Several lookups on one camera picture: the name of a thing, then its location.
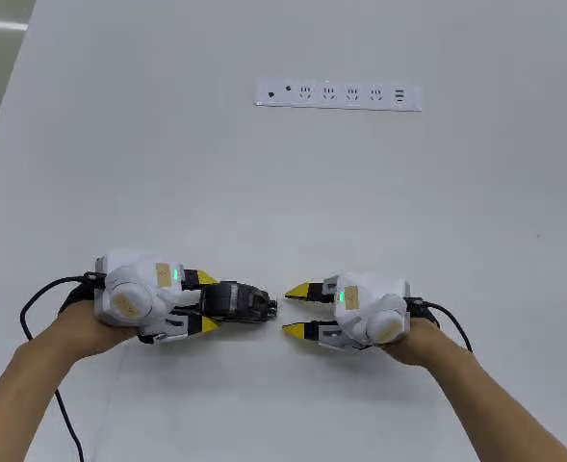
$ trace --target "white tabletop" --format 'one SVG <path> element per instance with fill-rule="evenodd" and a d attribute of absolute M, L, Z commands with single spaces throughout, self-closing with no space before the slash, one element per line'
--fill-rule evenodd
<path fill-rule="evenodd" d="M 414 78 L 425 110 L 257 108 L 259 75 Z M 567 2 L 38 0 L 0 110 L 0 372 L 28 297 L 118 246 L 279 297 L 404 276 L 567 445 Z M 474 457 L 427 373 L 279 312 L 77 365 L 89 461 Z M 51 406 L 29 460 L 73 451 Z"/>

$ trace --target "black cable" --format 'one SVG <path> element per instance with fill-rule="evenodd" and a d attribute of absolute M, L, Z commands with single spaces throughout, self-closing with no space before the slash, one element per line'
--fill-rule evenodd
<path fill-rule="evenodd" d="M 458 329 L 458 332 L 460 333 L 460 336 L 465 341 L 465 347 L 467 347 L 467 349 L 470 350 L 472 353 L 474 352 L 472 350 L 472 344 L 469 341 L 469 338 L 467 338 L 467 334 L 463 330 L 463 327 L 460 325 L 460 323 L 456 320 L 456 318 L 454 317 L 454 315 L 450 311 L 448 311 L 443 306 L 438 305 L 437 303 L 431 303 L 430 301 L 423 301 L 423 305 L 427 306 L 428 308 L 434 308 L 437 311 L 441 311 L 444 315 L 446 315 L 448 318 L 450 318 L 450 321 L 452 321 L 452 323 L 456 326 L 456 328 Z"/>
<path fill-rule="evenodd" d="M 31 334 L 31 330 L 29 326 L 26 324 L 26 313 L 31 309 L 31 306 L 39 299 L 40 296 L 48 292 L 50 289 L 64 284 L 66 282 L 89 282 L 91 279 L 88 277 L 88 273 L 84 276 L 72 276 L 72 277 L 63 277 L 61 279 L 57 279 L 56 281 L 52 281 L 47 286 L 43 287 L 39 292 L 31 297 L 31 299 L 24 305 L 22 311 L 20 311 L 20 325 L 22 326 L 22 330 L 24 331 L 24 335 L 29 341 L 33 340 L 33 335 Z M 67 415 L 67 410 L 64 407 L 63 398 L 61 398 L 61 393 L 57 390 L 54 392 L 54 397 L 56 401 L 59 403 L 59 408 L 61 409 L 61 414 L 63 414 L 64 424 L 69 430 L 69 434 L 71 435 L 71 439 L 75 443 L 75 447 L 78 449 L 78 458 L 80 462 L 84 462 L 84 451 L 82 450 L 82 443 L 80 443 L 80 439 L 78 435 L 75 434 L 75 430 L 73 429 L 73 425 L 71 424 L 71 420 Z"/>

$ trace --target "human arm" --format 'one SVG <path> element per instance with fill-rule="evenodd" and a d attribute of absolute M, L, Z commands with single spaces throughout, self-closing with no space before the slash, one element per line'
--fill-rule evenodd
<path fill-rule="evenodd" d="M 135 329 L 100 323 L 92 301 L 81 301 L 20 346 L 0 377 L 0 462 L 24 460 L 50 399 L 75 362 L 135 335 Z"/>
<path fill-rule="evenodd" d="M 426 368 L 441 387 L 482 462 L 567 462 L 567 449 L 432 322 L 412 320 L 408 337 L 383 349 Z"/>

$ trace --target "human hand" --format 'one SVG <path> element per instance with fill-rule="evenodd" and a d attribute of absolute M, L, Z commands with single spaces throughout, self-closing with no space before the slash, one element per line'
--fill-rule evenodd
<path fill-rule="evenodd" d="M 94 303 L 87 300 L 67 306 L 39 336 L 77 361 L 103 353 L 137 334 L 135 328 L 111 327 L 98 321 L 94 316 Z"/>
<path fill-rule="evenodd" d="M 431 358 L 451 346 L 458 347 L 433 322 L 412 318 L 409 335 L 379 347 L 402 364 L 428 368 Z"/>

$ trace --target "wall socket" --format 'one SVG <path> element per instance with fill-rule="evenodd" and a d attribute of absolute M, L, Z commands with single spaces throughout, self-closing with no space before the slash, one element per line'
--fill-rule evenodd
<path fill-rule="evenodd" d="M 422 94 L 415 83 L 334 82 L 258 78 L 255 104 L 292 108 L 421 111 Z"/>

